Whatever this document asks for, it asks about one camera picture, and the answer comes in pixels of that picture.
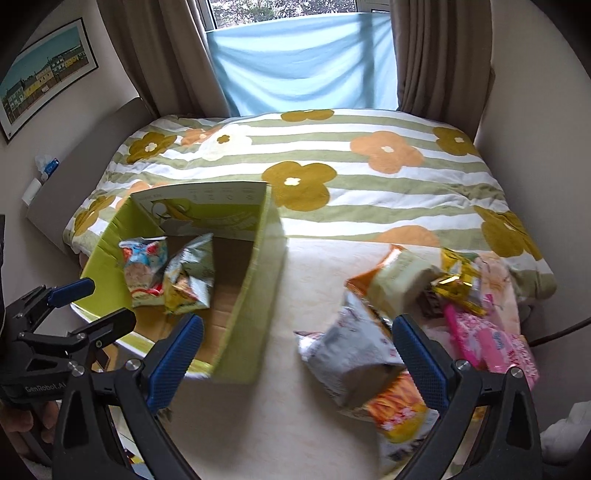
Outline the person's left hand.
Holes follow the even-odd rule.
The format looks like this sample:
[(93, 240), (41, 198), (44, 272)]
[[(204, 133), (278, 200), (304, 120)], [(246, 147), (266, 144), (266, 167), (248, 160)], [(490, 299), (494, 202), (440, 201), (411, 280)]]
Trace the person's left hand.
[[(59, 414), (59, 406), (51, 401), (42, 408), (42, 423), (44, 425), (41, 438), (45, 443), (54, 441), (55, 429)], [(32, 429), (34, 419), (30, 411), (11, 409), (1, 404), (1, 425), (7, 434), (25, 433)]]

